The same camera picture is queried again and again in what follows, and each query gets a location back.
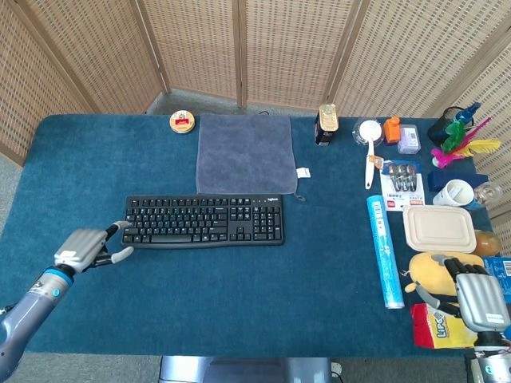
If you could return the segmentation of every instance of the metal stand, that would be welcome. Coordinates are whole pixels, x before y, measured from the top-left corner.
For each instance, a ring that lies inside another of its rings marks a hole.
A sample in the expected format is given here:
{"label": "metal stand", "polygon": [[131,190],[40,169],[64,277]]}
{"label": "metal stand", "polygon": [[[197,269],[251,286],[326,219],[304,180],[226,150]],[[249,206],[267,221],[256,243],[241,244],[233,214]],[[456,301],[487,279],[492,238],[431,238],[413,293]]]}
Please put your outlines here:
{"label": "metal stand", "polygon": [[226,358],[164,356],[159,383],[331,383],[326,357]]}

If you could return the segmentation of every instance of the floor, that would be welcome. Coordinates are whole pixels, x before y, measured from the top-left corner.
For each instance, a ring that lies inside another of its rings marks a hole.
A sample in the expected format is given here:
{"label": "floor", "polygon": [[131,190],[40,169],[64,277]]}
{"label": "floor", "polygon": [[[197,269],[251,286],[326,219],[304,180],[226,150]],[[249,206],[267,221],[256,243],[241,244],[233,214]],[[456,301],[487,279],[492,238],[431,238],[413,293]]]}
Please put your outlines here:
{"label": "floor", "polygon": [[[311,116],[314,114],[313,111],[272,108],[264,105],[251,105],[246,109],[239,109],[236,103],[230,100],[180,90],[160,95],[149,108],[148,114],[171,114],[179,109],[187,109],[194,114],[256,114],[262,111],[267,111],[271,115]],[[18,167],[0,156],[0,233],[9,214],[20,174]],[[33,275],[27,275],[28,280],[33,277]],[[451,383],[464,382],[466,379],[462,359],[345,358],[339,362],[343,366],[344,383],[416,381]],[[159,367],[160,357],[158,356],[28,353],[9,382],[153,383],[157,382]]]}

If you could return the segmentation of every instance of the yellow plush toy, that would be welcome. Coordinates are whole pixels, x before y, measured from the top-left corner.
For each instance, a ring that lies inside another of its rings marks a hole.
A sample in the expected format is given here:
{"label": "yellow plush toy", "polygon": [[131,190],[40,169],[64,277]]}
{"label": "yellow plush toy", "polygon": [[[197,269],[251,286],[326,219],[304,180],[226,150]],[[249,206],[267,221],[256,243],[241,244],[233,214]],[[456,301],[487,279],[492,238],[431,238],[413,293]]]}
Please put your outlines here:
{"label": "yellow plush toy", "polygon": [[430,294],[456,295],[454,282],[449,271],[443,265],[446,258],[458,258],[461,263],[484,266],[483,260],[473,254],[456,253],[449,251],[435,251],[420,253],[410,260],[411,284],[405,287],[407,293],[415,291],[416,282],[420,283]]}

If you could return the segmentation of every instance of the yellow snack bag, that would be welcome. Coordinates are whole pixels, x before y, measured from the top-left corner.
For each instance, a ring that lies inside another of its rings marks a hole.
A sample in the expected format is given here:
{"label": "yellow snack bag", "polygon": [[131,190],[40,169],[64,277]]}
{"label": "yellow snack bag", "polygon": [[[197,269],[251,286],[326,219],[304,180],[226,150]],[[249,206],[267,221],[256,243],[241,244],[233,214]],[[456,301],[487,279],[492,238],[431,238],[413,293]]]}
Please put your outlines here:
{"label": "yellow snack bag", "polygon": [[476,333],[467,329],[460,318],[436,310],[425,303],[412,305],[414,344],[428,349],[463,349],[473,347]]}

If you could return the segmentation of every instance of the white lid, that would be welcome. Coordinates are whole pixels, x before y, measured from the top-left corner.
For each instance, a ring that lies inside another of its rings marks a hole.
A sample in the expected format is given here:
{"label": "white lid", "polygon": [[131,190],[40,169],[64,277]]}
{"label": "white lid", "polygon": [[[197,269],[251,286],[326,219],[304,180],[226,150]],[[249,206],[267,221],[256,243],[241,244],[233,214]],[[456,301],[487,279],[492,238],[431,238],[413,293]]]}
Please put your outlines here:
{"label": "white lid", "polygon": [[472,217],[461,207],[403,207],[406,243],[416,251],[459,251],[476,248]]}

